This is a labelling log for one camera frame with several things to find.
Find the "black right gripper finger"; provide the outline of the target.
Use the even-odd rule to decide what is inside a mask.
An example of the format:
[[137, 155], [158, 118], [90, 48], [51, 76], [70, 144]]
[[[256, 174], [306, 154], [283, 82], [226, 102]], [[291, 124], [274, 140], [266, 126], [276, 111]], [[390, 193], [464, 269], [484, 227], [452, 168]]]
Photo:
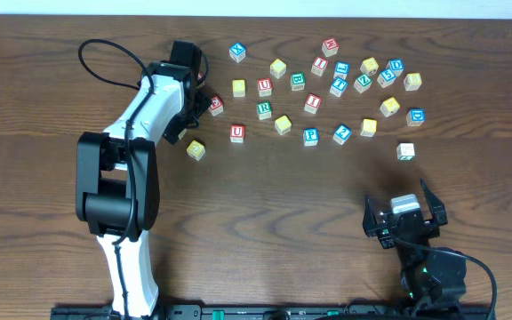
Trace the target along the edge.
[[377, 235], [378, 223], [374, 210], [372, 208], [371, 200], [368, 196], [365, 197], [365, 209], [363, 217], [363, 230], [368, 237], [375, 237]]
[[429, 189], [424, 180], [420, 180], [420, 185], [426, 198], [432, 220], [437, 226], [446, 225], [448, 218], [444, 203]]

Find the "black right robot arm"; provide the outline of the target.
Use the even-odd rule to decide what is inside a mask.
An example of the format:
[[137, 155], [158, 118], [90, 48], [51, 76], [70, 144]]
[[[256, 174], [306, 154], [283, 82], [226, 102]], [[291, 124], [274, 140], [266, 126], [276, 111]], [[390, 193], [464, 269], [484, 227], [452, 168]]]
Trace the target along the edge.
[[395, 197], [391, 209], [376, 213], [365, 199], [363, 230], [379, 240], [384, 249], [395, 249], [401, 264], [400, 282], [410, 295], [404, 304], [409, 316], [432, 310], [456, 309], [466, 293], [466, 261], [456, 251], [433, 248], [429, 240], [440, 236], [439, 228], [448, 223], [444, 203], [428, 188], [421, 187], [430, 217], [423, 217], [414, 194]]

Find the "red E wooden block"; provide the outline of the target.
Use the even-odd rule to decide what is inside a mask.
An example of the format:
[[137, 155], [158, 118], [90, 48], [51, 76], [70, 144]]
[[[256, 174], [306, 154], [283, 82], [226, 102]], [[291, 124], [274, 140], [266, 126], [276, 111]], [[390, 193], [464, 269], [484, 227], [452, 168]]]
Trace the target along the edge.
[[219, 96], [212, 97], [212, 104], [209, 107], [209, 112], [212, 116], [219, 115], [224, 111], [224, 105]]

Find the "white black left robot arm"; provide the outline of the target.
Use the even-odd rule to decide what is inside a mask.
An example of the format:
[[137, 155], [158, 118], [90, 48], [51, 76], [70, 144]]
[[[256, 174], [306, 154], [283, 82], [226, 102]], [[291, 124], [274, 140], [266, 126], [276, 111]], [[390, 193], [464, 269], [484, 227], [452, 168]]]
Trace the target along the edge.
[[159, 211], [156, 146], [174, 144], [197, 128], [211, 100], [198, 90], [208, 60], [200, 48], [174, 41], [168, 60], [140, 65], [136, 96], [102, 132], [84, 132], [76, 151], [76, 216], [106, 255], [114, 289], [104, 319], [156, 319], [159, 288], [149, 231]]

